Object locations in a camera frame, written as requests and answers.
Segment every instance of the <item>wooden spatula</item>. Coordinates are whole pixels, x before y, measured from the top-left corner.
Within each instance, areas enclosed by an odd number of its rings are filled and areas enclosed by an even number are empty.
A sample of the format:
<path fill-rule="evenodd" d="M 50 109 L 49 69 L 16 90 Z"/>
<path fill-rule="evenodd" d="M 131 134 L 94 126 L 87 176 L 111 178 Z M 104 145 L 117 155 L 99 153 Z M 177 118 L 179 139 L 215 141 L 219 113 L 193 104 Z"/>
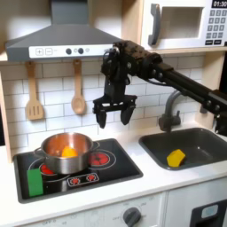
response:
<path fill-rule="evenodd" d="M 86 104 L 82 96 L 82 62 L 79 59 L 74 61 L 74 89 L 72 108 L 76 114 L 83 114 Z"/>
<path fill-rule="evenodd" d="M 30 100 L 26 106 L 26 115 L 29 120 L 37 120 L 43 118 L 43 107 L 36 97 L 36 86 L 35 86 L 35 63 L 27 62 L 27 75 Z"/>

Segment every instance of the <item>green block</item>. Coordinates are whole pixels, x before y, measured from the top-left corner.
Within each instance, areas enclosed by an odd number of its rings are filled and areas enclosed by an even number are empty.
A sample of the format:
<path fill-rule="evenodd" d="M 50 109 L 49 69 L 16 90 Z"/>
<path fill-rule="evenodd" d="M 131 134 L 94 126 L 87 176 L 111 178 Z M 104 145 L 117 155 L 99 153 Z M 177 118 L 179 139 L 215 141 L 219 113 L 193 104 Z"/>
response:
<path fill-rule="evenodd" d="M 39 168 L 27 171 L 29 196 L 43 195 L 43 179 Z"/>

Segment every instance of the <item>stovetop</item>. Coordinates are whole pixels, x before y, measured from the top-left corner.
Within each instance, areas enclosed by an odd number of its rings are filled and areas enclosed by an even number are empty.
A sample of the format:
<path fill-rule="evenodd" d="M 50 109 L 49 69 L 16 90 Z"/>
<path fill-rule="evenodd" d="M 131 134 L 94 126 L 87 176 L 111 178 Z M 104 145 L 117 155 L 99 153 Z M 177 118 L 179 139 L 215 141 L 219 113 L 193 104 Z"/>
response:
<path fill-rule="evenodd" d="M 90 153 L 90 166 L 72 175 L 54 174 L 33 152 L 14 157 L 18 199 L 20 203 L 89 190 L 142 177 L 143 174 L 115 139 L 100 140 L 100 147 Z M 27 171 L 39 168 L 43 179 L 43 194 L 30 197 Z"/>

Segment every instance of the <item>microwave door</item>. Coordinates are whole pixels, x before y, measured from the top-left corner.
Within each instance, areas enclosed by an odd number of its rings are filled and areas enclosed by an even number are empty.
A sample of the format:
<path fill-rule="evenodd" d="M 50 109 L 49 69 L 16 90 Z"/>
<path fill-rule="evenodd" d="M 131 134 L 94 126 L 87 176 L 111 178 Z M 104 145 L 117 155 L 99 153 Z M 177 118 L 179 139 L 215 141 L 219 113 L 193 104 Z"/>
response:
<path fill-rule="evenodd" d="M 200 47 L 205 1 L 145 0 L 141 44 L 147 50 Z"/>

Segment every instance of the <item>range hood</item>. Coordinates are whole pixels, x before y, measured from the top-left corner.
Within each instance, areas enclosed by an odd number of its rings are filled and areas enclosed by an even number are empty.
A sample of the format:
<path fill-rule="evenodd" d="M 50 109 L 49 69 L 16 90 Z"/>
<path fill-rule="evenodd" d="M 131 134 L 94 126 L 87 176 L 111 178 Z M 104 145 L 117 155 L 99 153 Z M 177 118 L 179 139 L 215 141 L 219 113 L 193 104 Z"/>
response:
<path fill-rule="evenodd" d="M 6 43 L 9 61 L 102 56 L 121 39 L 88 24 L 88 0 L 51 0 L 51 25 Z"/>

